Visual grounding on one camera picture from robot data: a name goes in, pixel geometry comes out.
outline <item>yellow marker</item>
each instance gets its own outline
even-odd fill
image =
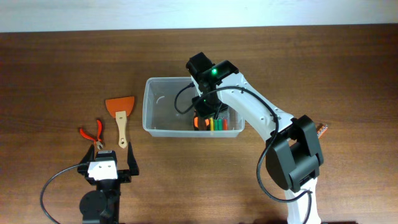
[[[210,118],[210,131],[214,131],[214,120]]]

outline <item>green marker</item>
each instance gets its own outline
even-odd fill
[[[214,130],[218,131],[218,120],[214,120]]]
[[[218,130],[222,131],[223,130],[223,120],[219,119],[219,120],[217,120],[217,123],[218,123]]]

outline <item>white wall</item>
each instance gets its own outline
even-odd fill
[[[0,0],[0,32],[398,22],[398,0]]]

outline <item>cable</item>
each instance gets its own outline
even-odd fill
[[[182,111],[180,111],[180,110],[177,108],[177,99],[178,99],[178,96],[180,96],[180,94],[181,94],[184,90],[186,90],[187,88],[191,88],[191,87],[195,87],[195,84],[193,84],[193,82],[189,83],[189,85],[187,85],[187,86],[184,87],[182,90],[180,90],[179,93],[177,93],[177,96],[175,96],[175,99],[174,99],[174,108],[175,108],[175,110],[177,110],[177,112],[179,112],[180,114],[185,114],[185,113],[187,113],[188,111],[190,111],[190,109],[192,109],[192,107],[190,107],[190,108],[188,108],[188,110],[182,112]]]
[[[273,199],[273,200],[275,200],[275,201],[277,201],[277,202],[280,202],[280,203],[295,202],[295,201],[297,201],[298,199],[300,199],[301,197],[303,197],[305,194],[308,194],[308,204],[309,204],[309,205],[311,204],[311,200],[312,200],[312,199],[311,199],[311,193],[312,193],[312,192],[311,192],[310,190],[305,190],[305,191],[303,191],[300,195],[298,195],[298,196],[296,196],[296,197],[294,197],[294,198],[292,198],[292,199],[280,199],[280,198],[277,198],[277,197],[273,196],[271,193],[269,193],[268,190],[264,187],[264,184],[262,183],[261,175],[260,175],[261,165],[262,165],[262,162],[263,162],[263,160],[264,160],[264,158],[265,158],[265,156],[266,156],[266,154],[267,154],[269,148],[270,148],[271,145],[274,143],[274,141],[275,141],[275,139],[276,139],[276,137],[277,137],[277,135],[278,135],[278,132],[279,132],[279,120],[278,120],[278,116],[275,114],[274,110],[272,110],[272,108],[271,108],[263,99],[261,99],[259,96],[257,96],[257,95],[256,95],[255,93],[253,93],[252,91],[247,90],[247,89],[245,89],[245,88],[243,88],[243,87],[238,87],[238,86],[226,86],[226,87],[221,87],[221,88],[218,88],[218,89],[216,89],[216,90],[209,91],[208,93],[202,94],[202,96],[199,97],[195,102],[193,102],[185,111],[180,111],[180,110],[177,108],[177,98],[178,98],[179,94],[181,94],[181,92],[184,91],[184,90],[187,89],[187,88],[188,88],[188,86],[185,87],[184,89],[182,89],[182,90],[177,94],[177,96],[176,96],[175,99],[174,99],[174,107],[175,107],[175,109],[176,109],[180,114],[188,113],[188,111],[190,111],[194,106],[196,106],[196,105],[197,105],[201,100],[203,100],[207,95],[210,95],[210,94],[212,94],[212,93],[216,93],[216,92],[222,91],[222,90],[240,90],[241,93],[243,93],[243,92],[249,93],[250,95],[252,95],[253,97],[255,97],[258,101],[260,101],[260,102],[267,108],[267,110],[269,110],[269,112],[271,113],[271,115],[272,115],[272,117],[273,117],[273,119],[274,119],[274,122],[275,122],[275,131],[274,131],[274,133],[272,134],[272,136],[271,136],[271,138],[270,138],[270,140],[269,140],[268,145],[266,146],[266,148],[265,148],[265,149],[263,150],[263,152],[261,153],[261,156],[260,156],[260,158],[259,158],[259,162],[257,163],[256,175],[257,175],[257,181],[258,181],[258,183],[259,183],[259,185],[260,185],[260,188],[261,188],[261,190],[262,190],[268,197],[270,197],[271,199]],[[311,206],[309,206],[309,207],[307,208],[307,214],[306,214],[306,216],[305,216],[305,219],[304,219],[303,224],[306,224],[306,222],[307,222],[307,220],[308,220],[308,218],[309,218],[309,216],[310,216],[310,212],[311,212]]]
[[[223,105],[223,103],[221,103],[221,104],[220,104],[220,107],[218,107],[217,113],[214,114],[214,118],[213,118],[213,119],[218,119],[218,115],[219,115],[219,113],[220,113],[220,109],[221,109],[221,106],[222,106],[222,105]]]
[[[42,207],[42,210],[43,210],[43,212],[44,212],[44,215],[46,215],[51,221],[53,221],[53,222],[56,223],[56,224],[60,224],[60,223],[59,223],[58,221],[56,221],[56,220],[48,213],[48,211],[47,211],[47,210],[45,209],[45,207],[44,207],[44,203],[43,203],[44,191],[45,191],[45,189],[47,188],[47,186],[51,183],[51,181],[53,181],[53,179],[55,179],[56,177],[58,177],[59,175],[61,175],[62,173],[66,172],[66,171],[69,171],[69,170],[71,170],[71,169],[73,169],[73,168],[80,167],[80,166],[87,166],[87,164],[77,164],[77,165],[68,167],[68,168],[66,168],[66,169],[64,169],[64,170],[62,170],[62,171],[60,171],[58,174],[55,174],[53,177],[51,177],[51,178],[45,183],[45,185],[43,186],[43,189],[42,189],[42,191],[41,191],[41,193],[40,193],[40,206]]]

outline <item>orange scraper blade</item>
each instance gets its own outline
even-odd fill
[[[116,99],[105,100],[106,109],[112,117],[116,118],[116,112],[125,111],[126,116],[129,116],[134,107],[134,97],[127,96]]]

